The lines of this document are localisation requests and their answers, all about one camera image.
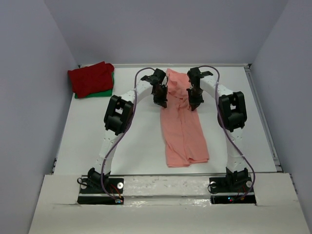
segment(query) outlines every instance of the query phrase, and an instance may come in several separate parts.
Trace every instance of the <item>green cloth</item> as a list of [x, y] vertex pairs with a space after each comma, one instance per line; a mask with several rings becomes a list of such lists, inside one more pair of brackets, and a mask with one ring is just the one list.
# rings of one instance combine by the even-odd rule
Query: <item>green cloth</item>
[[[114, 73], [112, 72], [112, 79], [113, 79], [113, 84], [114, 84]], [[94, 94], [89, 94], [87, 96], [85, 96], [84, 98], [94, 98], [94, 97], [110, 97], [111, 95], [113, 95], [113, 89], [109, 89], [103, 92], [98, 92], [98, 93], [94, 93]]]

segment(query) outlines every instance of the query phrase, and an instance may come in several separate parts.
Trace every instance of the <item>wall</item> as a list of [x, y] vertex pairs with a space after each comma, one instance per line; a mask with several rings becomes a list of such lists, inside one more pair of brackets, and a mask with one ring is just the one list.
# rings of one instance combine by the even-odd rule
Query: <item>wall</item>
[[312, 231], [312, 1], [290, 0], [252, 65], [282, 167]]
[[79, 64], [250, 63], [287, 0], [45, 0]]
[[28, 233], [50, 172], [76, 67], [42, 0], [0, 3], [0, 233]]

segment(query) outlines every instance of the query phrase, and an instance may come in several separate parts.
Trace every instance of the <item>pink pants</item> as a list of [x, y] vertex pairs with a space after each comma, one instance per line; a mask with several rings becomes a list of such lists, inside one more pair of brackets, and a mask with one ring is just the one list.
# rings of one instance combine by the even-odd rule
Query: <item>pink pants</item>
[[169, 77], [167, 108], [160, 111], [162, 132], [166, 141], [169, 167], [187, 167], [207, 162], [208, 149], [197, 111], [191, 111], [187, 88], [189, 78], [184, 73], [167, 70]]

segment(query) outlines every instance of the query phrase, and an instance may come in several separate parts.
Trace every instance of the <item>garment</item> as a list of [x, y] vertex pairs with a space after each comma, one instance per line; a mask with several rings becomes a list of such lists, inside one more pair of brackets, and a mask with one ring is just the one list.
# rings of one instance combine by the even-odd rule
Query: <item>garment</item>
[[[114, 73], [112, 73], [112, 79], [113, 79], [113, 84], [114, 84]], [[85, 96], [84, 98], [110, 97], [112, 94], [113, 94], [113, 89], [109, 89], [107, 91], [89, 94]]]
[[68, 76], [72, 82], [73, 92], [78, 98], [84, 98], [89, 94], [112, 89], [113, 71], [113, 65], [100, 62], [89, 67], [68, 71]]
[[207, 162], [209, 153], [197, 111], [191, 111], [187, 88], [189, 78], [184, 73], [167, 70], [167, 108], [160, 111], [160, 122], [166, 142], [169, 167], [187, 167]]

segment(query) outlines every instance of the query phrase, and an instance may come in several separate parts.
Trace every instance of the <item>folded red cloth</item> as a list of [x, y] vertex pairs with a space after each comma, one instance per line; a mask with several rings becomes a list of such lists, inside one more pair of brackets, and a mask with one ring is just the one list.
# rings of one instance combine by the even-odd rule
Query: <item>folded red cloth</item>
[[110, 63], [100, 62], [90, 67], [83, 67], [68, 71], [72, 82], [73, 92], [78, 98], [113, 88], [112, 72], [114, 66]]

